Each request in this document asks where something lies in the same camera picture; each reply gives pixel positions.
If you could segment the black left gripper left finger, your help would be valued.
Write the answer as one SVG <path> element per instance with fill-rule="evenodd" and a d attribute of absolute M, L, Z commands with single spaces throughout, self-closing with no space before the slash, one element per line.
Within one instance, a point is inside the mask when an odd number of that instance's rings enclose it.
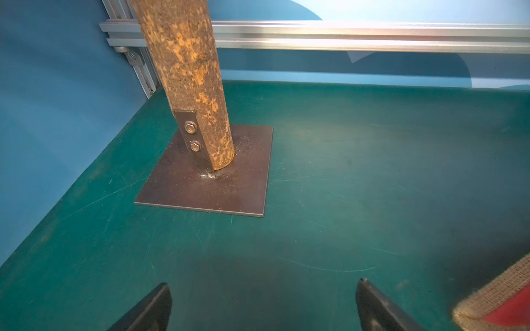
<path fill-rule="evenodd" d="M 115 322 L 108 331 L 168 329 L 173 299 L 169 285 L 161 283 Z"/>

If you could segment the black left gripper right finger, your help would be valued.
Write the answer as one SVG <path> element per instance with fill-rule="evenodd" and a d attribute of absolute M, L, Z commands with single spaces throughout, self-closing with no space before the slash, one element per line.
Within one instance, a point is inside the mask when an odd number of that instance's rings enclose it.
<path fill-rule="evenodd" d="M 357 283 L 356 304 L 363 331 L 425 330 L 366 278 Z"/>

